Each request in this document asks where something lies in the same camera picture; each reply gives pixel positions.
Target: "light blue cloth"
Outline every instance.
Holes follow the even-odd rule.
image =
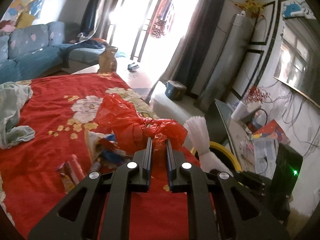
[[[0,148],[8,149],[20,142],[30,141],[35,131],[29,126],[15,127],[20,121],[20,110],[32,97],[30,86],[7,82],[0,85]]]

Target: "red bedspread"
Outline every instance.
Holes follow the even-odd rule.
[[[84,130],[104,132],[94,117],[106,92],[118,91],[144,116],[156,117],[115,73],[46,77],[32,80],[30,86],[34,93],[21,111],[19,125],[30,126],[36,136],[0,150],[4,204],[25,238],[65,196],[57,166],[75,154],[84,172],[89,170]],[[189,162],[198,164],[187,149],[182,151]],[[167,184],[152,178],[150,192],[132,194],[131,240],[188,239],[187,196],[167,192]]]

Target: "white flower pattern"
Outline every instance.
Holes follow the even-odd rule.
[[[76,112],[73,115],[73,119],[79,120],[81,123],[88,123],[96,117],[99,106],[102,103],[103,98],[97,96],[86,96],[85,99],[78,100],[71,110]]]

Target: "paper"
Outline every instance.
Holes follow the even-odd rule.
[[[252,143],[256,173],[272,179],[276,169],[278,141],[274,138],[256,138],[252,140]]]

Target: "snack package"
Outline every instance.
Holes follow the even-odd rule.
[[[56,171],[60,174],[66,194],[85,177],[75,155],[71,155],[64,163],[59,165]]]

